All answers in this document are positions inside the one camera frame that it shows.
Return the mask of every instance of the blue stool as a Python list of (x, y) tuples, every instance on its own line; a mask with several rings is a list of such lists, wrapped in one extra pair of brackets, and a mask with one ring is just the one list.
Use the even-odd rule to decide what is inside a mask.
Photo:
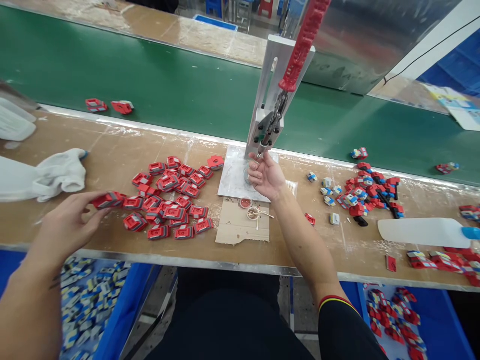
[(215, 15), (215, 10), (217, 13), (217, 17), (222, 19), (222, 0), (206, 0), (205, 2), (206, 13), (210, 15), (213, 13)]

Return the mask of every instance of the person's left hand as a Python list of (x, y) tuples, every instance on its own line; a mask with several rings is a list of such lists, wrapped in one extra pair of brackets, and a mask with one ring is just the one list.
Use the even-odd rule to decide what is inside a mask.
[(59, 267), (69, 256), (88, 244), (112, 208), (98, 211), (88, 221), (84, 221), (82, 215), (90, 212), (86, 207), (91, 201), (105, 194), (105, 191), (95, 191), (71, 195), (49, 212), (31, 244), (27, 260)]

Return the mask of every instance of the green conveyor belt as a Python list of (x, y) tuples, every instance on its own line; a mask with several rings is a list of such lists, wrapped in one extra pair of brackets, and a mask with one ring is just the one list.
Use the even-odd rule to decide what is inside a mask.
[[(261, 71), (147, 40), (0, 6), (0, 78), (35, 101), (86, 111), (85, 99), (128, 100), (132, 121), (246, 141)], [(115, 111), (105, 115), (122, 118)], [(480, 132), (453, 118), (302, 84), (276, 147), (480, 184)], [(434, 166), (460, 163), (440, 175)]]

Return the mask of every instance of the white cloth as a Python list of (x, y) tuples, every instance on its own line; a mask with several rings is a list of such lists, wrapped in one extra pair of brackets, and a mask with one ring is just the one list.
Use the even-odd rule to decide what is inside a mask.
[(85, 176), (87, 171), (81, 163), (88, 152), (82, 149), (71, 149), (69, 151), (55, 154), (42, 161), (37, 167), (30, 167), (25, 164), (13, 169), (22, 171), (20, 173), (9, 173), (10, 179), (23, 177), (23, 180), (30, 179), (21, 188), (7, 183), (0, 188), (0, 202), (15, 202), (37, 198), (39, 203), (44, 203), (56, 197), (62, 191), (74, 193), (85, 188)]

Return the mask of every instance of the hand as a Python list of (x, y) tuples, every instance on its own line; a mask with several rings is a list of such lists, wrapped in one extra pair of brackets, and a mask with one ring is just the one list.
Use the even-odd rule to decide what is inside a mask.
[(280, 165), (272, 159), (268, 151), (265, 151), (263, 157), (259, 159), (257, 159), (257, 154), (253, 152), (248, 156), (254, 160), (248, 164), (248, 180), (260, 194), (267, 197), (271, 202), (275, 201), (286, 185)]
[(106, 208), (98, 211), (88, 221), (82, 219), (82, 214), (90, 212), (86, 209), (87, 205), (105, 194), (105, 191), (95, 191), (71, 195), (49, 212), (43, 218), (40, 232), (31, 244), (27, 259), (61, 267), (69, 256), (89, 243), (102, 219), (111, 212), (111, 208)]

